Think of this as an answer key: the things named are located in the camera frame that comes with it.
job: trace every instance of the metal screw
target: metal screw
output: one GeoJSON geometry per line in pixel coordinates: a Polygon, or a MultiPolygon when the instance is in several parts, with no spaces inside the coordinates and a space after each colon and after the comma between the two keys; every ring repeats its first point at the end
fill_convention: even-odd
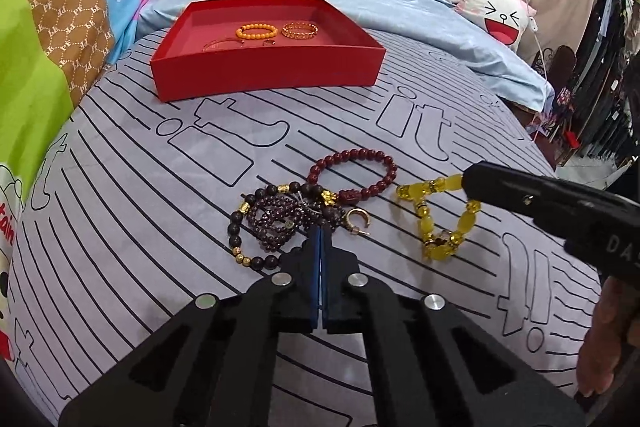
{"type": "Polygon", "coordinates": [[[286,286],[292,280],[292,277],[287,272],[278,272],[271,276],[271,282],[276,286],[286,286]]]}
{"type": "Polygon", "coordinates": [[[369,277],[364,275],[364,273],[352,273],[347,277],[347,282],[351,286],[356,286],[358,288],[362,288],[369,282],[369,277]]]}
{"type": "Polygon", "coordinates": [[[424,305],[427,306],[428,309],[438,311],[444,308],[444,305],[447,301],[444,299],[442,295],[438,295],[437,293],[432,293],[431,295],[427,295],[423,300],[424,305]]]}
{"type": "Polygon", "coordinates": [[[211,295],[210,293],[203,293],[202,295],[198,295],[198,297],[196,298],[196,306],[201,310],[208,310],[209,308],[213,308],[216,302],[216,296],[211,295]]]}

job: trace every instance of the white cartoon pillow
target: white cartoon pillow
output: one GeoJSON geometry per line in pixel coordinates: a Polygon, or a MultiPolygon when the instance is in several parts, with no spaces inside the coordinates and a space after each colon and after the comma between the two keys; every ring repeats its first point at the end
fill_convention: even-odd
{"type": "Polygon", "coordinates": [[[456,12],[513,52],[536,11],[522,0],[462,0],[456,12]]]}

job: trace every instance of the human hand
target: human hand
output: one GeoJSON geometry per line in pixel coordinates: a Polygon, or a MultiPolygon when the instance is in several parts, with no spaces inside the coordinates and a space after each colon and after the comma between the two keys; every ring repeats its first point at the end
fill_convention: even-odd
{"type": "Polygon", "coordinates": [[[640,347],[640,318],[633,318],[639,305],[639,291],[613,277],[605,281],[578,354],[576,376],[584,396],[604,393],[611,386],[625,339],[640,347]]]}

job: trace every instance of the gold ring bracelet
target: gold ring bracelet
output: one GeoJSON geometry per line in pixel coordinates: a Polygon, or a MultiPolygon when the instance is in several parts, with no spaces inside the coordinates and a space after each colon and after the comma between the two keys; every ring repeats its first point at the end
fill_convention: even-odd
{"type": "Polygon", "coordinates": [[[271,39],[278,34],[276,26],[270,24],[245,24],[236,30],[239,39],[271,39]],[[246,30],[269,30],[269,33],[245,33],[246,30]]]}
{"type": "Polygon", "coordinates": [[[282,27],[282,34],[289,39],[312,39],[318,34],[318,26],[310,22],[290,22],[282,27]],[[294,32],[292,30],[308,30],[306,32],[294,32]]]}
{"type": "Polygon", "coordinates": [[[202,47],[202,50],[205,52],[205,51],[209,50],[210,48],[214,47],[217,44],[222,44],[222,42],[239,42],[241,46],[244,46],[244,41],[242,39],[236,39],[235,37],[229,37],[229,38],[226,38],[226,39],[218,39],[217,41],[208,42],[207,44],[205,44],[202,47]]]}
{"type": "Polygon", "coordinates": [[[401,200],[414,202],[415,213],[420,217],[420,233],[422,234],[422,257],[434,261],[444,261],[453,255],[465,240],[465,233],[471,231],[476,223],[476,214],[480,212],[480,201],[469,200],[466,210],[458,220],[456,230],[442,230],[439,235],[433,233],[434,223],[431,217],[427,197],[434,192],[446,190],[462,190],[462,174],[454,174],[448,178],[436,178],[413,185],[399,185],[396,195],[401,200]]]}

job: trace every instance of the gray bed sheet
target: gray bed sheet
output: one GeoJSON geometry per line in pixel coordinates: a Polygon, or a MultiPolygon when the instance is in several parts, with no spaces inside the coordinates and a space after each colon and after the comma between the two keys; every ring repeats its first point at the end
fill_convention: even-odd
{"type": "MultiPolygon", "coordinates": [[[[10,274],[13,370],[54,423],[68,400],[194,296],[226,298],[260,277],[238,266],[226,245],[242,192],[301,180],[316,158],[360,147],[392,155],[398,184],[482,159],[553,175],[475,74],[426,44],[372,31],[387,49],[372,87],[161,103],[148,63],[165,33],[137,42],[87,93],[48,150],[23,214],[10,274]]],[[[340,165],[320,182],[368,186],[379,167],[340,165]]],[[[455,256],[427,263],[412,206],[393,188],[362,206],[373,217],[371,236],[338,230],[334,244],[354,251],[364,273],[403,295],[445,296],[574,392],[578,348],[600,291],[593,268],[529,219],[490,206],[455,256]]],[[[438,227],[454,229],[464,206],[462,193],[431,198],[438,227]]],[[[245,251],[258,251],[252,237],[242,238],[245,251]]],[[[271,427],[375,423],[358,335],[281,337],[271,427]]]]}

